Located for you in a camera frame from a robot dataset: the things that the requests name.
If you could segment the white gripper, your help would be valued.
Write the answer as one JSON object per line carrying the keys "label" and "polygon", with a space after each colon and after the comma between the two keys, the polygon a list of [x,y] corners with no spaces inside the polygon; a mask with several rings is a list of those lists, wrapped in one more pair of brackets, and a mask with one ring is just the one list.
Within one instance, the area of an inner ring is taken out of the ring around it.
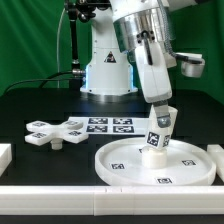
{"label": "white gripper", "polygon": [[153,103],[158,126],[167,128],[171,125],[168,102],[166,101],[172,97],[171,84],[160,45],[152,43],[150,51],[152,65],[148,64],[144,46],[135,49],[137,70],[145,101]]}

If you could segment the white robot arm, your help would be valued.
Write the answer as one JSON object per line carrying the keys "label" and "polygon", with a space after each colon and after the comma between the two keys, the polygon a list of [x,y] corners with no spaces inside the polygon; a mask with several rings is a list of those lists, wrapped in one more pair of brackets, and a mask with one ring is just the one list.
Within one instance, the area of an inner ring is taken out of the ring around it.
{"label": "white robot arm", "polygon": [[171,125],[167,100],[172,90],[167,69],[182,62],[182,74],[199,77],[205,61],[200,54],[176,53],[170,43],[168,13],[206,0],[109,0],[109,8],[93,3],[92,59],[86,67],[83,92],[98,97],[134,92],[134,56],[145,101],[154,107],[161,128]]}

